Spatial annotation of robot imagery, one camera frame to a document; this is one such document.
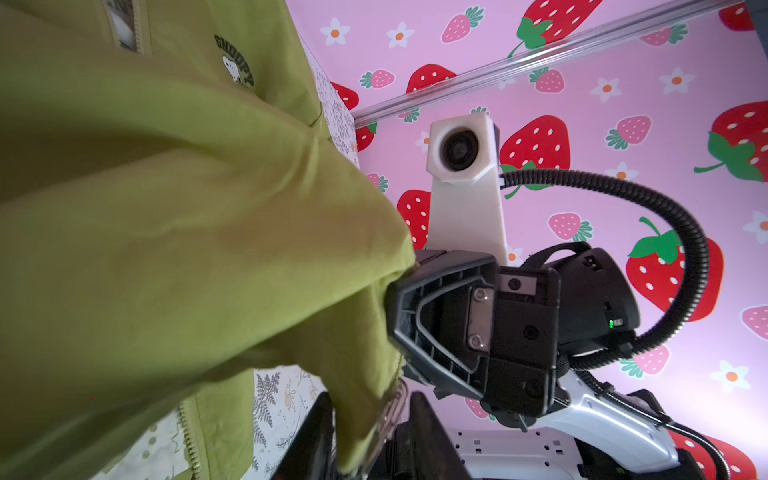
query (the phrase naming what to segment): pink wallpaper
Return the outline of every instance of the pink wallpaper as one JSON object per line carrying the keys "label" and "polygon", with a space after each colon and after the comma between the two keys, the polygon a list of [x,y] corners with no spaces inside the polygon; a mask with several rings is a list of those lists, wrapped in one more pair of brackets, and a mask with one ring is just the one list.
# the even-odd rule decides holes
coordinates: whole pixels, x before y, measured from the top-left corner
{"label": "pink wallpaper", "polygon": [[[405,94],[412,75],[425,65],[441,65],[453,76],[506,58],[523,39],[516,33],[524,17],[529,17],[531,26],[523,29],[525,34],[521,32],[526,43],[517,52],[539,46],[536,43],[539,35],[550,43],[572,31],[588,30],[666,1],[390,0],[372,4],[287,0],[287,3],[299,34],[328,77],[352,89],[359,97],[357,108],[365,108]],[[541,32],[532,31],[534,23],[541,27]],[[435,76],[437,78],[444,80],[445,75]]]}
{"label": "pink wallpaper", "polygon": [[[611,7],[614,3],[603,2],[595,10],[601,16],[591,16],[588,21],[603,21],[609,12],[617,13]],[[451,5],[458,10],[458,4]],[[386,13],[377,14],[374,23],[397,23],[409,11],[400,7],[393,4]],[[516,27],[514,19],[520,12],[509,10],[515,13],[502,15],[488,9],[480,30],[470,31],[464,40],[473,45],[465,50],[472,55],[455,58],[456,70],[505,54],[511,40],[487,42],[488,49],[483,50],[478,38],[482,27],[497,32],[504,31],[504,24]],[[344,21],[355,25],[355,18],[363,18],[357,15],[362,14]],[[408,48],[420,45],[416,39],[426,37],[431,46],[424,51],[435,52],[429,61],[448,64],[451,55],[439,43],[447,23],[443,17],[435,13],[418,22],[408,20],[408,28],[416,32]],[[365,38],[378,35],[373,28],[364,29],[361,35]],[[353,31],[349,31],[348,45]],[[325,45],[316,43],[314,48],[322,51]],[[390,54],[386,38],[381,51],[385,54],[381,57],[372,54],[376,59],[371,61],[372,67],[390,65],[386,59],[395,53]],[[330,58],[325,57],[326,66],[332,73],[338,68],[336,72],[344,78],[357,75],[357,65],[365,63],[360,58],[345,63],[339,57],[337,64]],[[408,71],[426,60],[426,56],[414,55],[402,68]],[[400,75],[398,70],[396,83],[401,82]],[[412,203],[418,197],[428,214],[431,177],[425,171],[425,153],[430,123],[470,112],[490,114],[501,128],[504,169],[553,167],[606,173],[660,190],[687,206],[710,238],[713,269],[703,302],[689,325],[666,346],[605,367],[595,375],[620,391],[653,391],[673,418],[733,445],[765,475],[767,78],[768,61],[755,33],[739,31],[733,19],[723,22],[712,14],[588,58],[381,121],[371,127],[376,139],[360,152],[360,165],[393,204],[402,198]],[[366,102],[386,96],[366,97]],[[643,318],[641,330],[660,317],[677,292],[684,252],[674,239],[663,236],[670,228],[653,214],[621,200],[565,188],[522,188],[505,195],[508,247],[514,263],[571,239],[585,239],[605,248],[625,269],[634,288]],[[411,228],[415,246],[423,247],[427,230],[418,222],[412,222]],[[654,239],[644,241],[650,249],[638,246],[644,238]],[[429,396],[448,425],[500,428],[491,419],[476,416],[464,399],[437,401],[431,393]],[[756,477],[749,460],[731,451],[727,456],[735,467],[734,480]]]}

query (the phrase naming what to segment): screw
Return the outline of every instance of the screw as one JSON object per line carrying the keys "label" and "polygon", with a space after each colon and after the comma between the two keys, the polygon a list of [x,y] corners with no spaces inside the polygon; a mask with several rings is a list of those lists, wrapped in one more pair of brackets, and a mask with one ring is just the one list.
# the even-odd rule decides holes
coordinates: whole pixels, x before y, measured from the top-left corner
{"label": "screw", "polygon": [[523,329],[523,336],[529,340],[536,340],[538,338],[538,328],[533,325],[526,325]]}
{"label": "screw", "polygon": [[472,292],[472,296],[475,298],[476,301],[483,303],[486,300],[488,300],[488,292],[485,291],[484,288],[476,288],[474,292]]}
{"label": "screw", "polygon": [[469,346],[473,349],[481,349],[484,345],[482,338],[477,333],[469,337]]}
{"label": "screw", "polygon": [[541,386],[538,380],[528,380],[523,389],[525,390],[525,395],[532,399],[540,399],[544,396],[544,387]]}

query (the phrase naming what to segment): green jacket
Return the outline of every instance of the green jacket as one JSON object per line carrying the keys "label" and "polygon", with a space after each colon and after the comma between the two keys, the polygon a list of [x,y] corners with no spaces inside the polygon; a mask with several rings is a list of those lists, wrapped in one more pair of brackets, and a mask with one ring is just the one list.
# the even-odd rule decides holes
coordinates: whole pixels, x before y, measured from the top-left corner
{"label": "green jacket", "polygon": [[134,13],[138,52],[101,0],[0,0],[0,478],[88,478],[201,386],[294,363],[348,472],[408,229],[328,140],[282,0]]}

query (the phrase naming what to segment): camera lens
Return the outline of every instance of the camera lens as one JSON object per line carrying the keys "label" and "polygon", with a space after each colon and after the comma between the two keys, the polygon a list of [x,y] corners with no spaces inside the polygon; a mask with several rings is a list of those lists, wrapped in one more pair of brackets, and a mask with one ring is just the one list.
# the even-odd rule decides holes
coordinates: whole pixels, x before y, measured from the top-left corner
{"label": "camera lens", "polygon": [[452,133],[442,144],[442,159],[453,171],[469,168],[478,156],[478,138],[470,130]]}

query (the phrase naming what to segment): zipper teeth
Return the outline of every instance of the zipper teeth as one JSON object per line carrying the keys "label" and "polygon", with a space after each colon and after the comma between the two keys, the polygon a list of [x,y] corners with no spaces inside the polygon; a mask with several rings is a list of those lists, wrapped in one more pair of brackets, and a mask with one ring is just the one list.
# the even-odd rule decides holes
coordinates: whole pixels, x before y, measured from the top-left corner
{"label": "zipper teeth", "polygon": [[187,447],[187,451],[190,454],[190,460],[192,462],[193,478],[202,478],[201,463],[200,463],[200,450],[197,447],[197,436],[194,431],[187,426],[187,422],[190,418],[190,411],[188,402],[186,399],[179,404],[179,413],[181,414],[181,429],[184,431],[184,445]]}
{"label": "zipper teeth", "polygon": [[136,42],[136,53],[144,53],[144,45],[141,38],[141,10],[139,0],[131,0],[131,5],[134,9],[134,41]]}

